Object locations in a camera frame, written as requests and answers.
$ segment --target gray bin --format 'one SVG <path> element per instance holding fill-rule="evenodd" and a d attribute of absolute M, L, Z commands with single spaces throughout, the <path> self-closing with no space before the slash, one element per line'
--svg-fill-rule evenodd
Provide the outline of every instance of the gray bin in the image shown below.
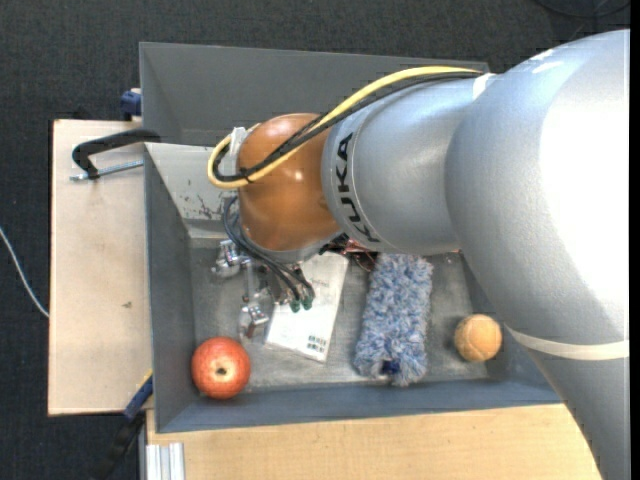
<path fill-rule="evenodd" d="M 325 112 L 374 79 L 428 64 L 486 71 L 482 63 L 433 59 L 141 45 L 144 126 L 158 132 L 163 142 L 197 146 L 167 154 L 163 145 L 148 145 L 145 153 L 159 432 L 559 402 L 507 332 L 494 360 L 477 364 L 458 356 L 453 346 L 457 322 L 474 311 L 495 316 L 459 254 L 430 258 L 435 271 L 426 342 L 429 372 L 419 384 L 391 387 L 360 377 L 351 366 L 367 291 L 367 275 L 355 266 L 347 272 L 326 364 L 250 343 L 252 378 L 236 398 L 207 399 L 191 381 L 196 346 L 209 336 L 235 335 L 243 293 L 241 276 L 222 281 L 211 274 L 224 233 L 219 205 L 212 202 L 215 189 L 204 166 L 194 170 L 194 159 L 206 158 L 205 147 L 234 126 L 248 127 L 289 112 Z"/>

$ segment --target blue part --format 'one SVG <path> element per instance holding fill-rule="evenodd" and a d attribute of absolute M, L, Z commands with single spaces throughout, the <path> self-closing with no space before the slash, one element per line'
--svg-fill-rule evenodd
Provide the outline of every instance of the blue part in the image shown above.
<path fill-rule="evenodd" d="M 400 371 L 400 362 L 399 361 L 383 361 L 382 362 L 382 372 L 387 375 L 395 375 Z"/>
<path fill-rule="evenodd" d="M 125 408 L 124 416 L 127 420 L 132 421 L 133 418 L 135 418 L 136 414 L 140 412 L 142 405 L 147 401 L 147 398 L 151 396 L 151 393 L 153 393 L 153 377 L 149 377 L 145 381 Z"/>
<path fill-rule="evenodd" d="M 120 110 L 132 116 L 142 115 L 142 95 L 127 91 L 120 97 Z"/>

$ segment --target white paper card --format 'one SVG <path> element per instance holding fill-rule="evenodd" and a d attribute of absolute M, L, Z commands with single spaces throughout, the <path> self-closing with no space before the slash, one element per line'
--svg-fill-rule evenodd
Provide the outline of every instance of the white paper card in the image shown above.
<path fill-rule="evenodd" d="M 303 263 L 302 271 L 316 293 L 313 306 L 294 313 L 288 304 L 276 305 L 266 344 L 325 362 L 348 265 L 347 258 L 330 253 Z"/>

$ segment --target yellow cable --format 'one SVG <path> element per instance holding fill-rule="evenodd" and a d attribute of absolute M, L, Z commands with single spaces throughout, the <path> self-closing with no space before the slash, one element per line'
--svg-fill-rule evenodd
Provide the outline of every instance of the yellow cable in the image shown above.
<path fill-rule="evenodd" d="M 345 112 L 349 108 L 353 107 L 359 101 L 363 100 L 364 98 L 366 98 L 370 94 L 374 93 L 375 91 L 377 91 L 377 90 L 379 90 L 379 89 L 381 89 L 381 88 L 383 88 L 383 87 L 385 87 L 387 85 L 390 85 L 390 84 L 393 84 L 395 82 L 398 82 L 400 80 L 406 80 L 406 79 L 409 79 L 409 78 L 415 78 L 415 77 L 424 76 L 424 75 L 438 75 L 438 74 L 442 74 L 442 73 L 477 73 L 477 72 L 478 71 L 476 71 L 475 69 L 459 68 L 459 67 L 451 67 L 451 66 L 424 66 L 424 67 L 419 67 L 419 68 L 409 68 L 409 69 L 405 69 L 403 71 L 398 71 L 396 73 L 392 73 L 390 75 L 384 76 L 384 77 L 376 80 L 375 82 L 370 83 L 366 87 L 363 87 L 362 89 L 360 89 L 359 91 L 357 91 L 356 93 L 351 95 L 349 98 L 344 100 L 340 105 L 338 105 L 336 108 L 334 108 L 331 112 L 326 114 L 318 123 L 316 123 L 314 126 L 312 126 L 308 131 L 311 132 L 311 131 L 315 130 L 316 128 L 318 128 L 319 126 L 322 126 L 327 121 L 330 121 L 334 117 L 340 115 L 341 113 Z M 216 158 L 218 157 L 218 155 L 220 154 L 220 152 L 230 142 L 231 142 L 231 136 L 230 135 L 228 135 L 227 137 L 222 139 L 222 141 L 220 141 L 216 145 L 216 147 L 213 149 L 213 151 L 211 152 L 211 156 L 209 157 L 209 161 L 207 162 L 207 175 L 209 177 L 209 181 L 213 185 L 215 185 L 216 187 L 224 189 L 224 190 L 244 187 L 244 186 L 248 185 L 250 182 L 259 180 L 263 176 L 266 176 L 271 171 L 273 171 L 276 167 L 278 167 L 282 163 L 286 162 L 289 158 L 291 158 L 293 155 L 295 155 L 301 148 L 303 148 L 307 144 L 306 142 L 303 142 L 302 144 L 300 144 L 299 146 L 295 147 L 294 149 L 292 149 L 288 153 L 282 155 L 277 160 L 274 160 L 269 165 L 266 165 L 262 169 L 254 172 L 253 174 L 248 176 L 248 180 L 245 179 L 245 178 L 242 178 L 242 179 L 234 180 L 234 181 L 222 181 L 222 180 L 216 178 L 216 176 L 215 176 L 215 174 L 213 172 L 213 164 L 214 164 Z"/>

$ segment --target light wooden surface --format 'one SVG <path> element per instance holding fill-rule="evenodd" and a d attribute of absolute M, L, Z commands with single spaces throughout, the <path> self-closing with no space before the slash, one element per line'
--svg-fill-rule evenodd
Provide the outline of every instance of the light wooden surface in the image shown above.
<path fill-rule="evenodd" d="M 599 480 L 564 405 L 156 434 L 187 480 Z"/>
<path fill-rule="evenodd" d="M 140 126 L 54 123 L 49 327 L 50 415 L 121 411 L 151 368 L 143 170 L 73 182 L 82 142 Z M 141 158 L 142 146 L 96 155 L 98 167 Z"/>

